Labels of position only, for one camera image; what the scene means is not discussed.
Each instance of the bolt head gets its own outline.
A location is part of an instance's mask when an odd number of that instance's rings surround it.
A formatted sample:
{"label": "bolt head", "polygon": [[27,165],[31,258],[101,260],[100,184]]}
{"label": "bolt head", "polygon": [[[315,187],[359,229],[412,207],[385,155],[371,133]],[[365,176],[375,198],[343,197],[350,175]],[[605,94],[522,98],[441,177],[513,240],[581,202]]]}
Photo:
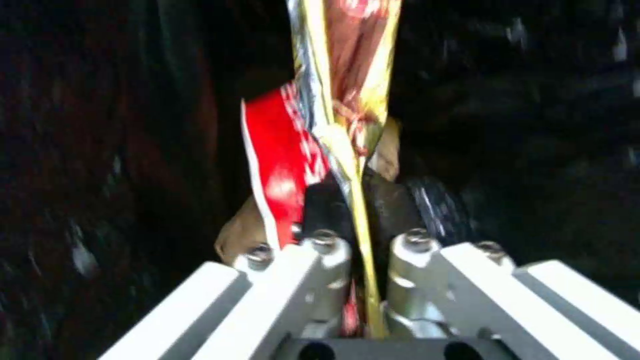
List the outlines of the bolt head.
{"label": "bolt head", "polygon": [[426,229],[411,229],[404,234],[404,244],[415,252],[431,250],[433,241]]}
{"label": "bolt head", "polygon": [[333,250],[336,241],[338,241],[338,235],[327,229],[321,229],[314,232],[312,238],[314,248],[321,254],[328,254]]}
{"label": "bolt head", "polygon": [[273,250],[269,244],[261,243],[249,250],[245,256],[251,268],[266,268],[273,260]]}

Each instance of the plastic packaging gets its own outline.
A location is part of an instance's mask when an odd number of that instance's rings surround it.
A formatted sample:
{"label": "plastic packaging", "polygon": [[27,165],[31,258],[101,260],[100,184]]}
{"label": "plastic packaging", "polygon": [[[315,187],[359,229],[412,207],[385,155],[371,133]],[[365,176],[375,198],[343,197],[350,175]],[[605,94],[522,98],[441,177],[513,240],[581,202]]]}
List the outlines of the plastic packaging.
{"label": "plastic packaging", "polygon": [[400,0],[289,0],[296,84],[307,128],[326,149],[353,212],[371,336],[384,336],[362,171],[387,119]]}

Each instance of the crumpled snack wrapper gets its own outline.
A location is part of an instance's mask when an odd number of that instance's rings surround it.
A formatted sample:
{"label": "crumpled snack wrapper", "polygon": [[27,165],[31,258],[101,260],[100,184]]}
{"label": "crumpled snack wrapper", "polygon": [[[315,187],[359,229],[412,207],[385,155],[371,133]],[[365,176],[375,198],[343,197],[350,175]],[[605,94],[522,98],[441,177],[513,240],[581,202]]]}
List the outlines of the crumpled snack wrapper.
{"label": "crumpled snack wrapper", "polygon": [[[385,179],[395,180],[400,170],[399,150],[400,127],[394,119],[389,118],[369,166]],[[223,226],[215,247],[222,261],[231,266],[238,256],[266,242],[264,221],[255,198],[251,196],[236,215]]]}

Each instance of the metal cylinder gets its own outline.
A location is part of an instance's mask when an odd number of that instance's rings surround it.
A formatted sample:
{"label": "metal cylinder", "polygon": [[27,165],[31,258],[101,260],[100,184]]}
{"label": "metal cylinder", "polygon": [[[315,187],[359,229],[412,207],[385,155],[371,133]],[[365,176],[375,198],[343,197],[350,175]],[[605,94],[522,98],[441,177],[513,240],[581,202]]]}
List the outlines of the metal cylinder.
{"label": "metal cylinder", "polygon": [[314,337],[337,336],[342,325],[342,306],[349,289],[349,268],[351,247],[333,231],[319,230],[313,238],[304,239],[302,247],[311,247],[322,255],[322,263],[327,270],[326,287],[319,291],[312,321]]}
{"label": "metal cylinder", "polygon": [[432,255],[441,249],[425,229],[412,229],[391,243],[385,316],[393,338],[443,337],[441,320],[421,284]]}

